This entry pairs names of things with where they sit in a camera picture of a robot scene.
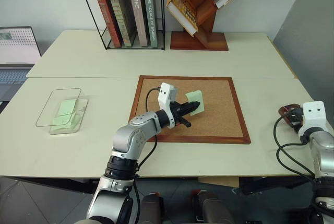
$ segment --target bookshelf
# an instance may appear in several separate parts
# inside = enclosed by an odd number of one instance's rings
[[[213,0],[190,0],[196,8],[198,32],[194,37],[188,32],[172,32],[171,49],[228,51],[225,35],[212,32],[218,10]]]
[[[152,48],[150,45],[148,47],[143,47],[140,46],[139,40],[138,40],[138,34],[135,37],[135,41],[133,43],[132,47],[126,47],[124,44],[122,45],[121,48],[115,48],[110,34],[108,32],[107,27],[104,28],[104,30],[101,30],[98,26],[98,23],[96,21],[96,18],[94,16],[94,13],[91,9],[91,6],[89,4],[88,0],[85,0],[87,3],[87,6],[89,8],[90,14],[93,18],[94,24],[96,26],[97,32],[101,38],[102,44],[106,50],[108,49],[137,49],[137,50],[164,50],[165,49],[165,18],[164,18],[164,0],[160,0],[160,6],[158,2],[156,2],[156,11],[158,14],[158,10],[160,13],[160,16],[156,18],[157,21],[157,38],[158,38],[158,47],[157,48]]]

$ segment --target laptop screen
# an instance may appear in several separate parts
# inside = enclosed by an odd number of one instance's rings
[[[40,57],[31,27],[0,27],[0,66],[29,66]]]

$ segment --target gray floor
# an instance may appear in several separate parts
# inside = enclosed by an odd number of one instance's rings
[[[245,196],[238,189],[198,183],[189,180],[138,181],[140,198],[150,192],[160,192],[164,198],[164,224],[193,223],[190,193],[194,189],[210,190],[225,202],[236,224],[245,220],[261,220],[263,224],[282,224],[284,211],[307,207],[312,191],[309,185],[293,190],[276,188]],[[90,194],[69,192],[45,186],[0,178],[0,223],[73,224],[85,218]],[[134,202],[133,223],[136,213]]]

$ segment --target red book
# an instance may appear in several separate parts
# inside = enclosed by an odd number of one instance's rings
[[[117,20],[114,14],[110,0],[98,0],[101,12],[108,28],[112,43],[116,48],[122,46],[121,31],[118,27]]]

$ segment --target book spine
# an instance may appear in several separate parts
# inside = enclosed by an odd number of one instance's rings
[[[141,46],[148,46],[148,37],[147,37],[147,21],[144,19],[144,10],[141,0],[131,0],[132,8],[135,15],[135,21],[138,31],[139,44]]]
[[[154,0],[145,0],[148,30],[150,33],[151,47],[158,47],[157,28],[156,28],[156,11]]]
[[[113,14],[112,7],[108,4],[107,0],[98,0],[100,5],[100,9],[108,28],[111,40],[116,48],[120,48],[122,46],[122,39],[119,33],[119,28],[116,23],[116,18]]]
[[[124,20],[124,17],[123,17],[121,6],[120,6],[120,1],[119,0],[110,0],[110,1],[111,1],[111,5],[113,6],[113,10],[114,10],[114,13],[115,13],[117,24],[118,24],[118,26],[120,28],[120,31],[121,31],[121,35],[122,35],[122,38],[123,38],[124,45],[126,47],[131,47],[132,43],[130,41],[128,31],[126,29],[125,20]]]

